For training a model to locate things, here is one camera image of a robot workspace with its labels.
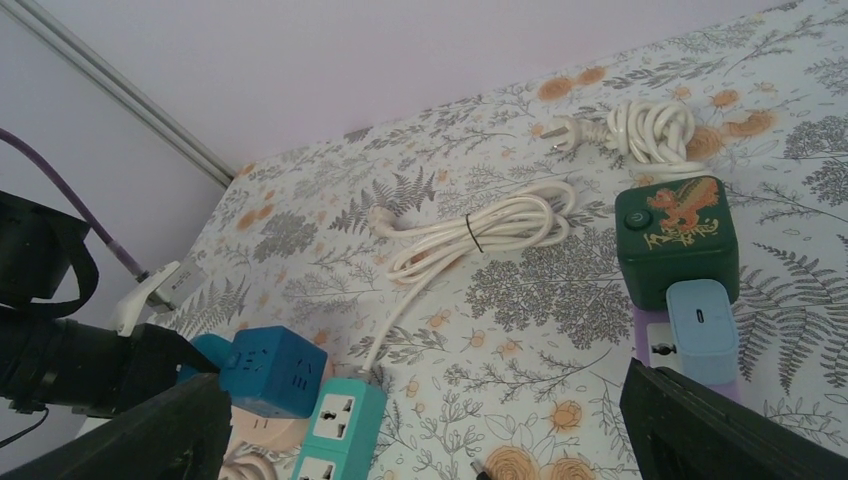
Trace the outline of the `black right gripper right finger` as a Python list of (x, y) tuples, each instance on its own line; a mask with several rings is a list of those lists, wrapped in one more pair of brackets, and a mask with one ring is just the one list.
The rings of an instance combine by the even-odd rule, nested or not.
[(632, 359), (619, 402), (645, 479), (844, 479), (847, 459), (665, 367)]

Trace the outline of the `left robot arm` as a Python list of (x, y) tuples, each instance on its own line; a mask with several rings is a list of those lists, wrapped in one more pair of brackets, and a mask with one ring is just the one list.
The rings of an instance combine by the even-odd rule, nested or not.
[(1, 395), (19, 413), (61, 405), (110, 419), (175, 386), (182, 372), (219, 371), (173, 330), (137, 325), (122, 336), (72, 320), (99, 281), (89, 229), (1, 195)]

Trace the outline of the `light blue small plug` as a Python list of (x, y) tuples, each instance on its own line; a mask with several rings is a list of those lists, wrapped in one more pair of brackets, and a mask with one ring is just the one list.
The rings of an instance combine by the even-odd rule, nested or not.
[(703, 385), (735, 382), (739, 334), (725, 287), (711, 279), (677, 282), (666, 304), (681, 373)]

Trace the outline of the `dark blue cube socket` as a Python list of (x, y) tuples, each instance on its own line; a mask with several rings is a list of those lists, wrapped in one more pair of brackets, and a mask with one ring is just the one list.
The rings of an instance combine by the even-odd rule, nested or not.
[(233, 406), (264, 418), (303, 419), (313, 413), (328, 354), (284, 326), (238, 332), (219, 384)]

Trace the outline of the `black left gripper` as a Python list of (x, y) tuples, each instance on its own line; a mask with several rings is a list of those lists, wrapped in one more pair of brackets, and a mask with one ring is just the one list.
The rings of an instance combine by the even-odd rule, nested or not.
[(193, 373), (220, 372), (220, 368), (174, 330), (138, 325), (121, 339), (117, 370), (93, 401), (74, 406), (72, 412), (92, 418), (112, 419), (165, 392), (178, 383), (187, 368)]

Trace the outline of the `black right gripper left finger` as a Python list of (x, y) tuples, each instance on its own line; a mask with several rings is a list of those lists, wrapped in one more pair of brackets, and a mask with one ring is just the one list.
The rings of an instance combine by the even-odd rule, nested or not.
[(231, 399), (198, 374), (3, 479), (216, 479), (231, 435)]

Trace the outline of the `blue square plug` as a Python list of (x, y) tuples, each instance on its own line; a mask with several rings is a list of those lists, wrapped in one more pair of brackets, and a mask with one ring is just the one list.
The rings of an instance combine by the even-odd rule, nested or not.
[[(231, 345), (230, 340), (212, 333), (201, 334), (191, 340), (175, 340), (176, 358), (183, 360), (178, 369), (176, 383), (183, 383), (201, 373), (217, 373), (224, 366)], [(204, 356), (207, 363), (214, 364), (215, 370), (201, 370), (196, 367), (200, 355)]]

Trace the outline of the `dark green cube socket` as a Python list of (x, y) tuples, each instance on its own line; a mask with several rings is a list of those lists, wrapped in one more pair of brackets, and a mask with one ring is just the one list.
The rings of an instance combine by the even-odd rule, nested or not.
[(614, 202), (617, 259), (631, 302), (666, 308), (674, 283), (710, 279), (739, 297), (739, 245), (724, 183), (703, 175), (632, 188)]

